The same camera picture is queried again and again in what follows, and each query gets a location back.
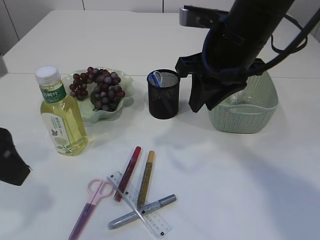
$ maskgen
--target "mesh pen holder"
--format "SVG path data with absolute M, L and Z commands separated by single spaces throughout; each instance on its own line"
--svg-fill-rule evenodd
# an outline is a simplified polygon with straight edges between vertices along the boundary
M 277 106 L 276 88 L 268 72 L 264 72 L 249 77 L 247 87 L 209 110 L 209 117 L 219 131 L 254 134 L 267 125 Z
M 160 72 L 162 84 L 149 81 L 151 72 L 147 76 L 149 112 L 157 119 L 170 119 L 177 115 L 179 109 L 180 77 L 175 71 L 168 69 L 156 70 Z

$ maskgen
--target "silver glitter pen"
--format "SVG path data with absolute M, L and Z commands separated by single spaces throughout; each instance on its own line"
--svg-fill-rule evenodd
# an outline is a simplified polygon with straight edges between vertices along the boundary
M 139 209 L 139 212 L 142 216 L 150 214 L 158 209 L 163 208 L 166 205 L 169 205 L 177 200 L 176 195 L 172 194 L 165 198 L 162 198 L 158 201 L 145 205 L 144 207 Z M 138 214 L 135 211 L 132 211 L 124 216 L 118 217 L 117 219 L 108 223 L 109 230 L 117 229 L 126 225 L 128 223 L 133 222 L 139 218 Z

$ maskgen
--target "green bowl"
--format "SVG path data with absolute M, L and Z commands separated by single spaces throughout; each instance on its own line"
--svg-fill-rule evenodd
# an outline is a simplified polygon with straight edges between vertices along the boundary
M 91 103 L 90 100 L 90 95 L 94 90 L 94 87 L 97 85 L 96 83 L 88 84 L 87 85 L 87 91 L 88 91 L 88 97 L 83 100 L 83 101 L 77 101 L 78 106 L 81 112 L 82 120 L 84 122 L 91 122 L 91 123 L 96 123 L 101 119 L 108 119 L 111 118 L 113 115 L 115 115 L 124 105 L 124 103 L 131 99 L 134 94 L 135 94 L 135 88 L 133 86 L 133 79 L 132 77 L 128 76 L 122 71 L 116 70 L 116 69 L 111 69 L 111 68 L 106 68 L 106 67 L 97 67 L 98 69 L 107 69 L 110 73 L 111 72 L 116 72 L 118 76 L 121 78 L 121 82 L 119 85 L 125 92 L 125 96 L 120 100 L 118 107 L 116 108 L 115 111 L 103 111 L 103 110 L 94 110 L 95 106 Z M 81 74 L 81 73 L 86 73 L 87 70 L 77 70 L 73 74 Z M 64 78 L 62 78 L 62 82 L 65 86 L 65 90 L 67 94 L 70 93 L 69 85 L 73 83 L 74 78 L 73 74 L 67 75 Z
M 269 122 L 278 106 L 278 95 L 268 74 L 252 76 L 247 87 L 209 110 L 213 126 L 222 132 L 254 134 Z

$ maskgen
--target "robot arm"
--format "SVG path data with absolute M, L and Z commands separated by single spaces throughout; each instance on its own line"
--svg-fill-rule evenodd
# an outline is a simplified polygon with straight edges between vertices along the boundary
M 280 53 L 278 59 L 265 64 L 256 58 L 293 2 L 235 0 L 230 12 L 193 6 L 180 10 L 182 26 L 210 29 L 202 52 L 180 57 L 175 66 L 182 78 L 192 74 L 189 105 L 194 112 L 204 104 L 211 110 L 243 90 L 249 76 L 262 74 L 307 44 L 298 47 L 320 20 L 320 10 L 285 50 L 272 47 Z

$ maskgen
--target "fruit bowl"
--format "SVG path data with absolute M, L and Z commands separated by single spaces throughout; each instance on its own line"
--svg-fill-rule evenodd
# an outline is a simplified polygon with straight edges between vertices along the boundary
M 110 73 L 116 72 L 118 76 L 121 78 L 121 82 L 119 85 L 121 88 L 125 91 L 125 96 L 120 100 L 117 108 L 114 111 L 103 111 L 103 110 L 96 110 L 95 106 L 91 103 L 90 95 L 94 90 L 94 87 L 97 85 L 95 83 L 88 84 L 87 85 L 87 91 L 88 91 L 88 97 L 85 100 L 77 100 L 78 106 L 81 112 L 82 120 L 84 122 L 91 122 L 96 123 L 100 119 L 108 119 L 111 118 L 113 115 L 115 115 L 124 105 L 124 103 L 133 97 L 135 94 L 135 88 L 133 86 L 133 79 L 132 77 L 128 76 L 122 71 L 112 69 L 112 68 L 106 68 L 106 67 L 97 67 L 98 69 L 107 69 Z M 87 70 L 77 70 L 73 74 L 81 74 L 86 73 Z M 69 85 L 73 83 L 73 74 L 69 74 L 62 78 L 62 82 L 65 87 L 65 91 L 67 94 L 71 92 L 69 89 Z

